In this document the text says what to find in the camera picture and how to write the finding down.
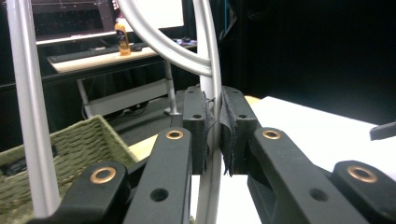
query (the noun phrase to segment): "monitor screen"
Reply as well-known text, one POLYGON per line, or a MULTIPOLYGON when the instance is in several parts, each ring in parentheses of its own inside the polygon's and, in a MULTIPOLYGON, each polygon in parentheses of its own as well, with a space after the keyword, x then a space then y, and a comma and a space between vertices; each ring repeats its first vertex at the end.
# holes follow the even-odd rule
POLYGON ((111 0, 31 0, 37 45, 112 35, 111 0))
MULTIPOLYGON (((116 21, 127 32, 117 0, 31 0, 38 46, 76 42, 115 34, 116 21)), ((183 26, 182 0, 137 0, 152 26, 162 29, 183 26)))

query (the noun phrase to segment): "white surface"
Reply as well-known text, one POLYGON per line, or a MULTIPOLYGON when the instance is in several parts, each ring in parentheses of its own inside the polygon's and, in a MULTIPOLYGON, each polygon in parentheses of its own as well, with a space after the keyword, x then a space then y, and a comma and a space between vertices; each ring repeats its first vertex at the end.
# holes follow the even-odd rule
POLYGON ((137 59, 147 58, 156 55, 154 50, 151 48, 142 48, 142 51, 133 51, 130 55, 120 56, 119 52, 109 53, 105 55, 99 55, 89 58, 83 58, 73 61, 68 61, 64 63, 51 63, 53 68, 58 73, 71 72, 80 69, 93 68, 96 66, 111 64, 111 63, 123 63, 128 61, 133 61, 137 59))
MULTIPOLYGON (((396 180, 396 137, 370 141, 374 124, 348 119, 316 109, 266 97, 252 106, 263 127, 277 128, 314 164, 332 171, 339 161, 355 160, 373 165, 396 180)), ((221 179, 217 223, 261 223, 250 197, 248 178, 221 179)), ((198 176, 192 177, 191 214, 196 208, 198 176)))

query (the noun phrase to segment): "silver metal tube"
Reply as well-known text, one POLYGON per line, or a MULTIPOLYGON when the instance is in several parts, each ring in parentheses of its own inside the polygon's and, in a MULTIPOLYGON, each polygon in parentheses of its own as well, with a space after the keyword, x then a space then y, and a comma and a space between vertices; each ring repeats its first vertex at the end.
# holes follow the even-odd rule
POLYGON ((88 99, 87 92, 85 92, 84 83, 82 79, 77 79, 78 91, 79 95, 82 99, 82 105, 84 106, 85 113, 87 114, 87 118, 90 119, 93 117, 91 107, 90 107, 90 100, 88 99))
POLYGON ((173 42, 158 29, 153 28, 139 11, 136 0, 119 0, 118 3, 134 32, 158 54, 174 65, 196 75, 211 76, 209 59, 198 57, 195 53, 173 42))
POLYGON ((170 115, 176 115, 177 113, 177 104, 176 104, 176 96, 175 96, 175 87, 172 78, 172 67, 168 61, 164 61, 165 66, 165 76, 166 76, 166 90, 168 91, 168 100, 169 100, 169 109, 170 115))
POLYGON ((221 109, 221 75, 219 69, 219 53, 215 28, 209 2, 193 0, 195 20, 197 24, 198 54, 210 58, 212 77, 200 77, 201 89, 206 97, 214 99, 212 112, 218 121, 208 137, 210 149, 207 171, 201 176, 197 207, 197 223, 214 224, 217 221, 219 206, 219 188, 221 180, 221 152, 219 114, 221 109))
POLYGON ((48 217, 61 200, 50 148, 31 2, 7 0, 7 14, 33 208, 36 217, 48 217))

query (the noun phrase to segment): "woven basket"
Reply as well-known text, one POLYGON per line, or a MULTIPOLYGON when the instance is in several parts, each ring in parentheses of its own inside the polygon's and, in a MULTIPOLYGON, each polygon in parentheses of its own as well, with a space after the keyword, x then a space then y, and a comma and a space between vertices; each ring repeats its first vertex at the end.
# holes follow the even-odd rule
MULTIPOLYGON (((134 155, 101 116, 76 123, 50 135, 61 198, 88 166, 99 161, 134 164, 134 155)), ((0 153, 0 166, 24 157, 23 146, 0 153)), ((28 174, 0 174, 0 222, 25 223, 33 217, 28 174)))

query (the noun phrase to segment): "orange bottle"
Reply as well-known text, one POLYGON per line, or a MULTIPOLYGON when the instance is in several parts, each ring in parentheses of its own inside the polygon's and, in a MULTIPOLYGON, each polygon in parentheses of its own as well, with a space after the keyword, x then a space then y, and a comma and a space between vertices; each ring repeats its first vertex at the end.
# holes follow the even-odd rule
POLYGON ((125 30, 125 26, 116 23, 114 26, 116 30, 117 39, 119 40, 120 56, 126 56, 131 54, 131 49, 129 48, 128 35, 125 30))

